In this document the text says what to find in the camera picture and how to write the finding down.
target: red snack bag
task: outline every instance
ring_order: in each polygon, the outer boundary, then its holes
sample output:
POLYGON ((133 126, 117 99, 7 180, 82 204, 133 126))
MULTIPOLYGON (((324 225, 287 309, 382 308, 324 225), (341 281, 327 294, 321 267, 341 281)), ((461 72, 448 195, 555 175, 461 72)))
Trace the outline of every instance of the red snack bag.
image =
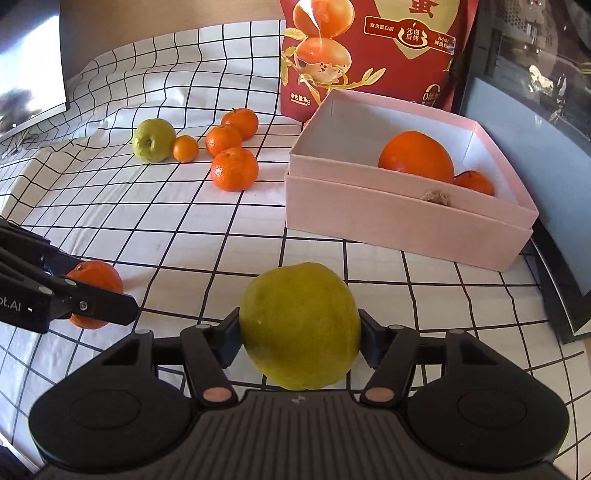
POLYGON ((281 0, 281 113, 301 122, 331 89, 449 109, 452 60, 478 0, 281 0))

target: small orange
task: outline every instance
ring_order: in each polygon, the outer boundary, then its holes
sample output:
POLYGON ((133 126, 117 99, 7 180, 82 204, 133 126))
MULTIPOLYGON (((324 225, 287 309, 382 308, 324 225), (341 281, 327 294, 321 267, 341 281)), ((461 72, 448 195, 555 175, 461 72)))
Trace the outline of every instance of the small orange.
POLYGON ((173 157, 179 162, 193 161, 197 155, 199 155, 199 144, 193 137, 182 135, 174 141, 173 157))
POLYGON ((494 196, 495 194, 495 187, 492 182, 476 170, 466 170, 464 173, 460 173, 453 179, 453 184, 476 192, 486 193, 487 195, 494 196))
POLYGON ((205 137, 205 146, 212 157, 232 147, 240 147, 242 136, 231 125, 213 127, 205 137))
POLYGON ((222 125, 232 125, 240 132, 243 140, 248 140, 258 130, 258 117, 249 108, 233 108, 222 117, 222 125))
POLYGON ((213 184, 226 192, 241 192, 258 177, 258 162, 244 147, 228 148, 212 162, 213 184))
MULTIPOLYGON (((82 262, 81 264, 76 265, 67 276, 73 280, 79 280, 94 287, 123 293, 123 282, 121 281, 121 277, 117 273, 117 270, 101 260, 82 262)), ((78 327, 89 330, 95 330, 104 327, 107 324, 107 322, 104 322, 103 320, 92 319, 90 317, 76 314, 72 314, 70 321, 78 327)))

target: pink box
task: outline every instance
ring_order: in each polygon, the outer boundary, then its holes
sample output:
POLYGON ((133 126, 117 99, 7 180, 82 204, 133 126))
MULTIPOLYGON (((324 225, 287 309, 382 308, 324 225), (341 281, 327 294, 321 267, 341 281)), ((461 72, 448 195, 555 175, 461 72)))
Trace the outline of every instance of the pink box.
POLYGON ((523 183, 482 127, 434 108, 333 90, 290 152, 287 226, 382 247, 506 270, 538 216, 523 183), (456 174, 477 170, 496 197, 378 168, 392 137, 421 131, 441 143, 456 174), (420 200, 440 191, 450 206, 420 200))

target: white grid tablecloth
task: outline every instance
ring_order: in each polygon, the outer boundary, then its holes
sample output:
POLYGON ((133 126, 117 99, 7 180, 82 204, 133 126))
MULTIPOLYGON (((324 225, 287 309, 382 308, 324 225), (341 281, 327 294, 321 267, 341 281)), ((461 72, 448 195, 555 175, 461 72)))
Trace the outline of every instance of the white grid tablecloth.
MULTIPOLYGON (((256 275, 320 262, 339 274, 358 306, 382 325, 424 335, 461 327, 547 384, 567 404, 571 428, 557 459, 573 479, 591 475, 591 375, 581 342, 560 345, 544 313, 527 252, 505 273, 285 227, 283 177, 301 125, 280 115, 279 21, 208 27, 106 53, 68 83, 71 108, 0 145, 2 214, 83 258, 109 261, 141 306, 129 327, 81 330, 66 320, 40 336, 0 323, 0 432, 38 465, 27 427, 36 398, 127 335, 173 336, 218 322, 256 275), (243 193, 217 190, 211 158, 146 165, 132 127, 169 120, 200 140, 222 115, 259 116, 246 142, 260 175, 243 193), (32 135, 22 143, 25 135, 32 135)), ((244 350, 226 371, 239 394, 277 388, 244 350)), ((372 370, 361 356, 334 388, 358 393, 372 370)), ((160 377, 186 390, 181 367, 160 377)), ((413 389, 439 377, 417 370, 413 389)))

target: tangerine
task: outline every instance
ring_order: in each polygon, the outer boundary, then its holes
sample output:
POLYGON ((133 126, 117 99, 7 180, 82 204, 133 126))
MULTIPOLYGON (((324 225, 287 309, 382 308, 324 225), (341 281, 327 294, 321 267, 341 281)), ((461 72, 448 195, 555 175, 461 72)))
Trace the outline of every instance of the tangerine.
POLYGON ((241 192, 258 177, 258 162, 250 150, 233 147, 216 155, 212 162, 213 184, 226 192, 241 192))
POLYGON ((330 83, 351 67, 349 50, 331 38, 310 37, 295 48, 295 66, 317 83, 330 83))
POLYGON ((249 108, 233 108, 222 117, 222 125, 233 126, 240 132, 243 140, 248 140, 258 130, 258 117, 249 108))
POLYGON ((307 37, 332 38, 353 24, 350 0, 300 0, 294 8, 294 25, 307 37))
POLYGON ((379 156, 378 167, 453 182, 453 162, 446 149, 421 132, 403 132, 390 140, 379 156))
POLYGON ((213 127, 205 137, 205 146, 212 157, 242 143, 240 132, 232 125, 213 127))
POLYGON ((193 161, 197 155, 199 155, 199 144, 193 137, 182 135, 174 141, 173 157, 179 162, 193 161))
MULTIPOLYGON (((123 293, 123 282, 121 281, 121 277, 117 273, 117 270, 101 260, 82 262, 76 265, 67 276, 73 280, 79 280, 94 287, 123 293)), ((96 330, 97 328, 104 327, 108 323, 103 320, 76 314, 70 316, 70 321, 77 327, 89 330, 96 330)))
POLYGON ((476 170, 467 170, 460 173, 455 179, 453 179, 453 184, 487 195, 494 196, 495 194, 495 186, 492 182, 476 170))

